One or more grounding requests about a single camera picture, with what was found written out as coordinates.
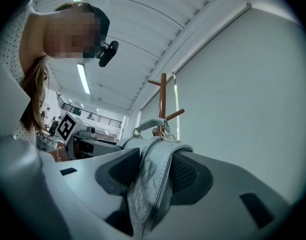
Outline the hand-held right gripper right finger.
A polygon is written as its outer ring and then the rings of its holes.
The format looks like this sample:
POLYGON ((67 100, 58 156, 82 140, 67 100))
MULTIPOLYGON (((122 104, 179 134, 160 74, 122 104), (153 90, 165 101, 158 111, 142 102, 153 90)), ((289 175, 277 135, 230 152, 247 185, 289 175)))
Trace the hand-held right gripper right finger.
POLYGON ((175 152, 169 171, 172 196, 170 205, 193 205, 211 189, 214 177, 203 164, 175 152))

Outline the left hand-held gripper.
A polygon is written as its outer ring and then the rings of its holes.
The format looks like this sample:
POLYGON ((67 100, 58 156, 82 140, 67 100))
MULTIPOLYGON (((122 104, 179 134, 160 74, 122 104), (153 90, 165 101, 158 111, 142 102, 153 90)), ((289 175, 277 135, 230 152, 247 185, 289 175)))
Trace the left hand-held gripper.
MULTIPOLYGON (((82 151, 79 150, 79 144, 82 139, 95 140, 96 138, 101 141, 116 143, 116 137, 111 135, 95 135, 95 127, 87 124, 79 119, 73 113, 66 111, 59 125, 56 128, 56 134, 63 141, 65 151, 70 160, 82 159, 82 151)), ((121 151, 122 148, 116 144, 93 141, 93 157, 98 157, 114 152, 121 151)))

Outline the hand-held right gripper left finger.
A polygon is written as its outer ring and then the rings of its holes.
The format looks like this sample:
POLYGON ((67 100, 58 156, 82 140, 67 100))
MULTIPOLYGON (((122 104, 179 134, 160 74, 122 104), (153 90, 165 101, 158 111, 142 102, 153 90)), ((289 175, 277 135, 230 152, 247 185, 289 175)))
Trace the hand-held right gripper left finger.
POLYGON ((139 148, 124 149, 122 155, 102 164, 95 171, 95 180, 110 195, 124 196, 136 180, 141 164, 139 148))

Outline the silver quilted handbag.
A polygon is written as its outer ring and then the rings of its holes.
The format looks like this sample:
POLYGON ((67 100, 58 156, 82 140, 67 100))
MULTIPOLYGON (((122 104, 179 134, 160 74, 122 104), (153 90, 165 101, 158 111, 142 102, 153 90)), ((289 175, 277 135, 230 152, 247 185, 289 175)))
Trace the silver quilted handbag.
POLYGON ((133 239, 143 240, 153 225, 153 216, 158 211, 164 194, 172 156, 176 151, 193 152, 190 145, 176 140, 169 123, 164 118, 153 118, 133 130, 132 136, 121 139, 117 146, 123 149, 139 148, 139 173, 127 194, 129 216, 133 228, 133 239), (142 138, 141 132, 152 127, 161 127, 161 136, 142 138))

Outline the brown wooden coat rack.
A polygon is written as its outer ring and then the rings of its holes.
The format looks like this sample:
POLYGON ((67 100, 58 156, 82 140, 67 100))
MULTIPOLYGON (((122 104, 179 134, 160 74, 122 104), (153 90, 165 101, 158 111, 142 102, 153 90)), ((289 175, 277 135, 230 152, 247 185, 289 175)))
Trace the brown wooden coat rack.
MULTIPOLYGON (((159 86, 159 103, 158 103, 158 118, 163 119, 166 121, 170 121, 179 117, 180 115, 185 113, 184 109, 177 109, 174 113, 166 116, 166 102, 167 102, 167 74, 162 73, 160 82, 154 80, 148 80, 148 83, 159 86)), ((164 136, 166 128, 163 126, 158 126, 157 130, 152 130, 153 136, 164 136)), ((176 129, 176 140, 180 140, 180 130, 179 128, 176 129)))

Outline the person's left forearm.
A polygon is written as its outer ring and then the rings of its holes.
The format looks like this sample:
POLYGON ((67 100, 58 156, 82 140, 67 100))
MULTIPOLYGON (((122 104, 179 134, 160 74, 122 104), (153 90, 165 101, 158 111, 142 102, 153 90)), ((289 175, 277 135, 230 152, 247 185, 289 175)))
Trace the person's left forearm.
POLYGON ((48 153, 53 156, 55 162, 65 162, 70 160, 67 155, 65 146, 61 146, 59 148, 51 150, 48 153))

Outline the black metal railing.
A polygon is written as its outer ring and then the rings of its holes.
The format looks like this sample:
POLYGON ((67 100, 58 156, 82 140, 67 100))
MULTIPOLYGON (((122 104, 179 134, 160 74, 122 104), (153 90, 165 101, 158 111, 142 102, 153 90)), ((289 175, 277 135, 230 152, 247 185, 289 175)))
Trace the black metal railing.
POLYGON ((61 95, 58 94, 57 92, 56 92, 56 98, 57 98, 57 102, 58 102, 59 107, 66 112, 70 112, 70 113, 72 113, 74 115, 77 115, 77 116, 80 116, 82 118, 92 120, 92 121, 95 121, 95 122, 98 122, 98 123, 102 123, 104 125, 116 127, 116 128, 119 128, 119 129, 122 126, 121 121, 118 121, 118 120, 115 120, 115 119, 112 119, 112 118, 109 118, 109 117, 105 117, 105 116, 87 111, 85 109, 76 107, 74 105, 65 103, 64 100, 61 98, 61 95))

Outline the black office chair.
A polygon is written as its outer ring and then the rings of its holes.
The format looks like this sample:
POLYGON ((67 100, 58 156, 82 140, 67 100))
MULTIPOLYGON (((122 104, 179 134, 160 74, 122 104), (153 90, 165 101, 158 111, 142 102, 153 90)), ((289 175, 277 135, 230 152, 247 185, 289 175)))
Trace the black office chair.
POLYGON ((58 127, 58 124, 59 124, 59 122, 57 120, 52 122, 51 127, 49 128, 49 131, 48 131, 50 137, 55 136, 55 131, 58 127))

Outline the white dotted shirt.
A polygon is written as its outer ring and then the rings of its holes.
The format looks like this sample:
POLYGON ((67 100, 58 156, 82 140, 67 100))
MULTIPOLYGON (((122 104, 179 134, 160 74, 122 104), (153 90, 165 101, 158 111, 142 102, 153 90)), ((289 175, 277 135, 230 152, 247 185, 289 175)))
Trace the white dotted shirt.
POLYGON ((37 13, 32 3, 30 0, 20 6, 1 30, 0 62, 30 98, 14 134, 35 146, 37 132, 42 129, 40 109, 45 99, 48 71, 43 34, 35 26, 37 13))

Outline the black headband mount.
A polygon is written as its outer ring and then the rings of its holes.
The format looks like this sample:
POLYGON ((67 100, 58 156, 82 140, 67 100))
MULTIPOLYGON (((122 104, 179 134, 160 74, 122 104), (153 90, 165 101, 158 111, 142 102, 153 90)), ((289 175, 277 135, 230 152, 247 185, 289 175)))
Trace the black headband mount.
POLYGON ((108 35, 110 20, 107 15, 98 7, 86 3, 86 10, 93 15, 95 19, 94 44, 83 52, 84 59, 99 58, 106 49, 106 38, 108 35))

